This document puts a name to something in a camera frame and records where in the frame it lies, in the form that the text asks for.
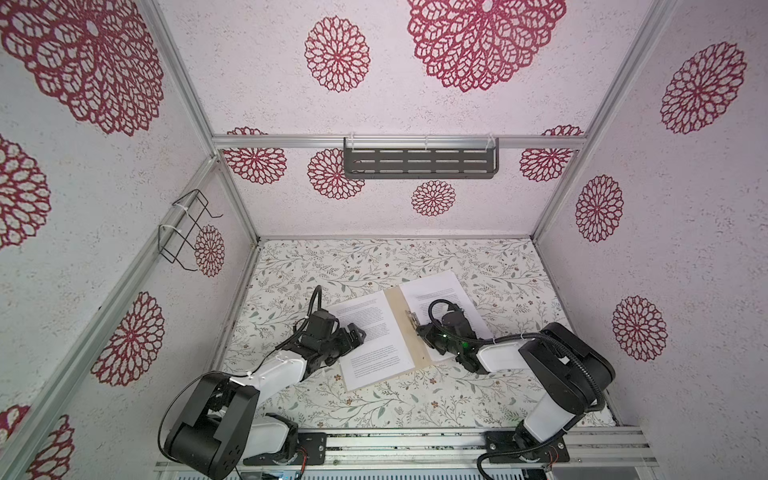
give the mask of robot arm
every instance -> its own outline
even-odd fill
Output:
[[[242,457],[266,453],[274,454],[277,460],[290,460],[296,454],[298,426],[279,415],[254,422],[256,409],[323,364],[333,365],[362,345],[365,337],[354,323],[341,327],[336,317],[319,307],[255,372],[242,376],[210,372],[202,376],[161,452],[213,480],[226,478]],[[226,412],[219,416],[217,412],[222,410]]]
[[[440,303],[448,305],[448,312],[438,321],[432,310]],[[550,323],[536,333],[486,340],[477,338],[462,310],[448,300],[432,302],[429,317],[432,322],[418,326],[416,332],[441,354],[456,355],[456,362],[468,371],[480,375],[497,372],[523,358],[546,390],[515,430],[508,443],[513,451],[485,454],[485,458],[527,450],[520,456],[535,461],[545,444],[562,437],[586,412],[605,407],[602,392],[616,376],[613,367],[561,324]]]

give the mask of metal rail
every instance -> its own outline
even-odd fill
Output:
[[[485,432],[502,429],[307,429],[325,432],[325,465],[319,470],[397,470],[434,468],[474,468],[485,452]],[[656,467],[658,462],[638,427],[574,428],[564,438],[571,456],[569,463],[553,468]],[[487,464],[487,470],[501,468],[541,468],[546,463]],[[240,467],[242,472],[249,468]],[[298,466],[274,465],[259,470],[286,471]],[[187,472],[189,467],[158,462],[156,472]]]
[[[453,148],[492,147],[495,136],[474,135],[222,135],[215,134],[216,148]],[[500,148],[582,148],[584,136],[502,135]]]

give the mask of black mounting bracket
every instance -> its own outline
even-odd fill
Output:
[[[518,450],[521,446],[515,441],[515,430],[494,430],[485,433],[485,449],[488,452],[509,452]],[[550,446],[534,450],[524,458],[511,455],[493,456],[488,459],[490,463],[566,463],[571,460],[568,449],[562,437]]]

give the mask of mounting plate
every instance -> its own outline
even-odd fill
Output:
[[[505,431],[492,431],[485,433],[485,449],[488,452],[504,452],[508,450],[519,449],[520,447],[515,443],[513,437],[515,436],[515,430]],[[571,460],[571,456],[568,454],[568,449],[565,446],[562,438],[555,442],[553,445],[544,447],[531,454],[531,463],[567,463]],[[498,457],[491,457],[488,459],[490,463],[521,463],[519,456],[513,457],[510,455],[500,455]]]
[[[299,432],[299,447],[304,447],[306,453],[307,465],[322,465],[326,461],[326,439],[328,435],[325,433],[302,433]],[[303,455],[300,453],[293,457],[293,459],[284,465],[301,465],[304,461]],[[262,455],[255,455],[250,458],[243,459],[243,465],[255,466],[255,465],[279,465],[273,460],[273,456],[269,453]]]

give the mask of wire rack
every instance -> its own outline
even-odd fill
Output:
[[[192,215],[190,213],[190,210],[193,210],[193,207],[199,204],[202,206],[200,209],[200,212],[197,215]],[[197,250],[192,243],[189,241],[189,236],[192,234],[192,232],[195,231],[197,228],[197,231],[202,231],[202,227],[200,226],[200,217],[203,216],[203,214],[208,214],[208,217],[210,218],[221,218],[223,214],[221,215],[213,215],[210,210],[208,210],[208,199],[205,197],[203,192],[201,192],[198,189],[191,190],[188,193],[182,195],[178,200],[173,202],[174,207],[179,207],[180,209],[184,210],[184,216],[179,219],[178,223],[176,225],[169,225],[167,223],[163,223],[161,225],[157,226],[157,251],[160,253],[160,255],[163,256],[165,260],[168,260],[171,263],[178,263],[181,265],[181,268],[190,271],[190,272],[197,272],[197,268],[187,268],[184,266],[184,264],[179,259],[179,254],[181,253],[182,249],[185,245],[189,246],[192,250]],[[189,218],[192,220],[192,225],[190,225],[189,231],[184,233],[181,231],[178,226],[181,224],[181,220],[184,218]],[[163,242],[163,233],[168,231],[170,229],[170,236]],[[175,238],[179,237],[181,238],[181,243],[179,244],[179,247],[176,249],[176,251],[171,251],[167,248],[168,244]]]

